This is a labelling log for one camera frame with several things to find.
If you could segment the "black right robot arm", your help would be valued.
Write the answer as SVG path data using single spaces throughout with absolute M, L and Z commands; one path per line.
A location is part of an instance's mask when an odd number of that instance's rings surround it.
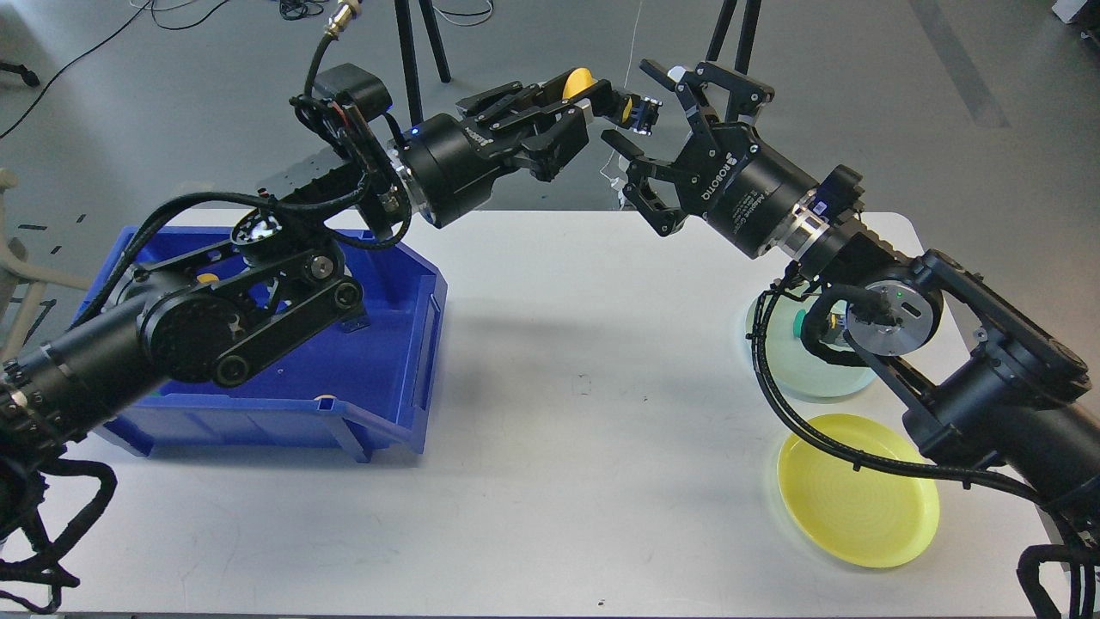
M 593 107 L 614 129 L 622 198 L 660 235 L 695 215 L 750 258 L 771 248 L 787 270 L 748 330 L 755 380 L 798 438 L 855 469 L 954 480 L 1012 494 L 1048 513 L 1058 537 L 1030 546 L 1018 581 L 1035 616 L 1097 616 L 1097 414 L 1080 399 L 1087 365 L 950 255 L 911 257 L 864 222 L 860 176 L 814 179 L 767 145 L 755 115 L 765 82 L 711 62 L 644 71 L 682 107 L 690 133 L 672 161 L 646 156 L 622 129 L 651 130 L 657 102 L 612 91 Z M 782 297 L 809 299 L 801 347 L 833 367 L 872 371 L 903 406 L 917 463 L 828 438 L 780 393 L 767 327 Z

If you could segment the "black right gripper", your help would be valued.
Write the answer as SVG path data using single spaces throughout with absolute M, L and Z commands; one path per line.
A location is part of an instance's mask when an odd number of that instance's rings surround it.
M 668 68 L 641 59 L 641 70 L 676 98 L 688 125 L 706 130 L 748 119 L 754 122 L 776 91 L 743 73 L 710 60 Z M 672 164 L 645 156 L 620 131 L 601 139 L 627 161 L 622 196 L 658 236 L 670 236 L 690 215 L 698 215 L 750 258 L 767 251 L 777 226 L 820 181 L 765 144 L 754 126 L 721 125 L 712 137 L 692 134 Z M 664 203 L 650 181 L 676 183 L 679 206 Z

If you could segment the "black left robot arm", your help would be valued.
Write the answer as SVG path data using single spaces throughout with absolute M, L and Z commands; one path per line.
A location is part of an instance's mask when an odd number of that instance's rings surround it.
M 80 581 L 61 561 L 113 500 L 106 463 L 68 446 L 169 382 L 235 388 L 337 322 L 364 313 L 346 248 L 382 251 L 413 215 L 442 228 L 485 205 L 492 184 L 527 169 L 552 181 L 588 144 L 595 117 L 650 130 L 640 95 L 586 68 L 550 81 L 504 82 L 402 131 L 384 82 L 352 64 L 320 70 L 327 48 L 361 13 L 341 1 L 327 19 L 302 93 L 302 125 L 334 148 L 350 179 L 318 199 L 290 194 L 185 194 L 157 207 L 62 338 L 3 356 L 3 537 L 31 555 L 3 562 L 3 581 L 44 586 L 32 614 L 58 611 Z

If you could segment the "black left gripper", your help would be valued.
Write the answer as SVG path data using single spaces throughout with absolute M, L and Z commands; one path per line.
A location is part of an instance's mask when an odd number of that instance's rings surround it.
M 402 133 L 424 217 L 441 229 L 484 205 L 499 177 L 527 169 L 538 181 L 588 145 L 588 109 L 562 101 L 565 79 L 504 82 L 457 102 L 459 118 L 437 114 Z M 535 134 L 534 130 L 544 130 Z

